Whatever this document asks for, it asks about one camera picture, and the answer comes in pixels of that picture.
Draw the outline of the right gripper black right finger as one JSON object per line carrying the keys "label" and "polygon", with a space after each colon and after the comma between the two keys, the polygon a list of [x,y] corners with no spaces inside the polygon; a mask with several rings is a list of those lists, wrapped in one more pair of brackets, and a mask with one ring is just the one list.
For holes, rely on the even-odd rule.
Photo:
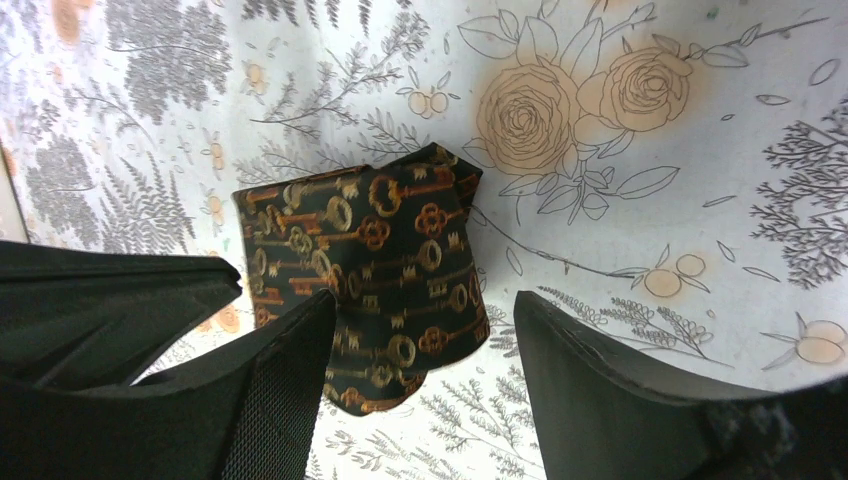
{"label": "right gripper black right finger", "polygon": [[774,393],[620,343],[536,293],[513,317],[551,479],[843,479],[847,381]]}

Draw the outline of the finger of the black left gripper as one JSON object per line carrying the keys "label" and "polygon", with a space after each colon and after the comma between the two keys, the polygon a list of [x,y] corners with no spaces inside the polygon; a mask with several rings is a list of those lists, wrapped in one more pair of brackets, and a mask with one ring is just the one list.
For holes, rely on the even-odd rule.
{"label": "finger of the black left gripper", "polygon": [[37,387],[128,385],[234,301],[215,256],[105,254],[1,244],[1,375]]}

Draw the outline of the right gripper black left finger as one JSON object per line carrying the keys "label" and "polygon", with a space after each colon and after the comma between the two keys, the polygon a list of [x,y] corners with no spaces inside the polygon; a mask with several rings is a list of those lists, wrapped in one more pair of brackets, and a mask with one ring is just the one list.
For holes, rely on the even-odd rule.
{"label": "right gripper black left finger", "polygon": [[321,292],[140,382],[1,382],[5,479],[301,479],[336,323]]}

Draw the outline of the black gold patterned tie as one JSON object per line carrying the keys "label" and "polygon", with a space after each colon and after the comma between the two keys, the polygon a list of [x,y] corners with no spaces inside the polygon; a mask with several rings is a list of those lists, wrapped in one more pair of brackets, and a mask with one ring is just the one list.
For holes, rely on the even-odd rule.
{"label": "black gold patterned tie", "polygon": [[466,230],[481,178],[433,143],[234,194],[256,325],[317,293],[335,298],[324,393],[338,408],[393,409],[488,338]]}

